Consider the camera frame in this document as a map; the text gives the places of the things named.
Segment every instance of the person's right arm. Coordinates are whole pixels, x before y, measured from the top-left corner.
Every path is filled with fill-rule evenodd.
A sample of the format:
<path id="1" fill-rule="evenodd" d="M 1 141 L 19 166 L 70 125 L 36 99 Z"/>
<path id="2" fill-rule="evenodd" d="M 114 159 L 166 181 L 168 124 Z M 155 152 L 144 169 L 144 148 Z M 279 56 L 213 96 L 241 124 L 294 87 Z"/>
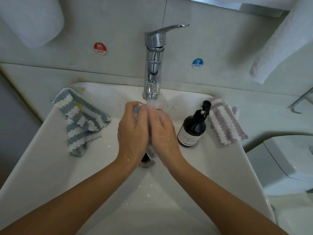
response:
<path id="1" fill-rule="evenodd" d="M 150 106 L 149 119 L 155 152 L 223 235 L 288 235 L 260 212 L 192 167 L 179 150 L 175 129 L 167 114 Z"/>

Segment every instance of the white sink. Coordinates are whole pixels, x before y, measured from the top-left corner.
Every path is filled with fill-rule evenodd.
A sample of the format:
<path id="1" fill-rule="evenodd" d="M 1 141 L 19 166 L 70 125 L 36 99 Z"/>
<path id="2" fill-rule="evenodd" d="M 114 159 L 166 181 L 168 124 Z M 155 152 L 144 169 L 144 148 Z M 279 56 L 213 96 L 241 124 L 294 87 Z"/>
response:
<path id="1" fill-rule="evenodd" d="M 65 117 L 54 107 L 0 190 L 0 230 L 112 162 L 118 153 L 117 127 L 125 103 L 145 102 L 143 87 L 100 83 L 72 87 L 109 114 L 112 122 L 82 158 L 71 157 Z M 162 89 L 157 101 L 178 132 L 185 117 L 194 114 L 208 98 L 206 94 Z M 275 221 L 240 143 L 221 145 L 207 121 L 198 145 L 181 147 L 181 151 L 196 169 Z M 138 167 L 78 234 L 218 234 L 161 161 L 155 161 L 150 168 Z"/>

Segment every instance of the toilet tank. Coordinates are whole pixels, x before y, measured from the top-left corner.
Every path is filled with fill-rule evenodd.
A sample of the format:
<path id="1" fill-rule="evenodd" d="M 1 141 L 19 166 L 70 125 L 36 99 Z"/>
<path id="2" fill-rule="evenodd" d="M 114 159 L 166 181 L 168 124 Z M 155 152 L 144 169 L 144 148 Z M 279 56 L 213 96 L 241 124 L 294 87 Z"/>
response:
<path id="1" fill-rule="evenodd" d="M 301 193 L 313 188 L 313 136 L 270 138 L 247 156 L 269 196 Z"/>

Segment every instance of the faucet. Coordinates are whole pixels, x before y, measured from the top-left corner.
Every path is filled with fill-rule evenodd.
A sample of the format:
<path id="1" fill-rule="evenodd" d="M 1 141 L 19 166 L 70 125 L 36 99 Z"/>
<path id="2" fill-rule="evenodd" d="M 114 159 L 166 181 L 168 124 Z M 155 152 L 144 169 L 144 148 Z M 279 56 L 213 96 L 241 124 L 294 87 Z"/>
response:
<path id="1" fill-rule="evenodd" d="M 161 66 L 164 46 L 166 44 L 166 32 L 187 27 L 189 24 L 167 26 L 152 32 L 145 32 L 146 72 L 143 98 L 157 98 L 161 90 Z"/>

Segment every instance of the person's left arm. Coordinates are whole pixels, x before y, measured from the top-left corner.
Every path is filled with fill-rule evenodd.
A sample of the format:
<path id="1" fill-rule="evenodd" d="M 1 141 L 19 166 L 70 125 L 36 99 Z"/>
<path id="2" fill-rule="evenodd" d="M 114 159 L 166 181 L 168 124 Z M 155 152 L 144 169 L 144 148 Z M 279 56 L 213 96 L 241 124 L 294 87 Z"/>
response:
<path id="1" fill-rule="evenodd" d="M 38 207 L 2 231 L 7 234 L 76 234 L 89 217 L 123 184 L 148 146 L 148 112 L 143 104 L 135 122 L 129 102 L 119 123 L 119 153 L 115 161 L 73 188 Z"/>

